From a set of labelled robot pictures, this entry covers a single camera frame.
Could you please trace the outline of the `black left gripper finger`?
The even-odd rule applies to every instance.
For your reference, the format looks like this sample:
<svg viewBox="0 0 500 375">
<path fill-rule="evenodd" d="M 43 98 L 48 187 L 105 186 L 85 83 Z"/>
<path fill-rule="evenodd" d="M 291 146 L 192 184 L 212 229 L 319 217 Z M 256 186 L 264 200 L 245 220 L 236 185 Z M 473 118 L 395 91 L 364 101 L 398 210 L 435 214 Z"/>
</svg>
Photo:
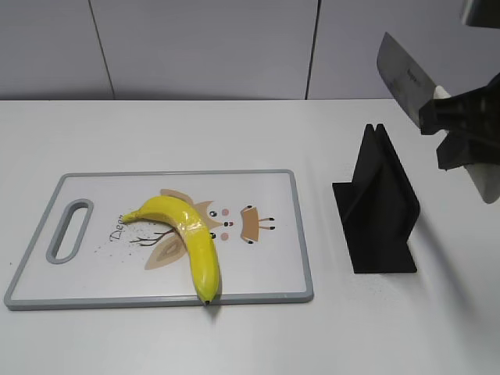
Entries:
<svg viewBox="0 0 500 375">
<path fill-rule="evenodd" d="M 437 164 L 441 170 L 452 170 L 473 164 L 499 165 L 499 147 L 448 133 L 437 148 Z"/>
</svg>

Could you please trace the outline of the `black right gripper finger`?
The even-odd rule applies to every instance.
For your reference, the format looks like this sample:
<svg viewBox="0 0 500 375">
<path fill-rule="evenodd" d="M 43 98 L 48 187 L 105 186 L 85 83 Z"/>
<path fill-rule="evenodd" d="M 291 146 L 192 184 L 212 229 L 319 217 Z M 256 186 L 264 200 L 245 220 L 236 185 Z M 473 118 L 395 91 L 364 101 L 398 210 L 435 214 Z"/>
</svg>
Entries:
<svg viewBox="0 0 500 375">
<path fill-rule="evenodd" d="M 487 145 L 498 145 L 499 76 L 478 89 L 430 100 L 419 110 L 419 121 L 422 135 L 446 130 Z"/>
</svg>

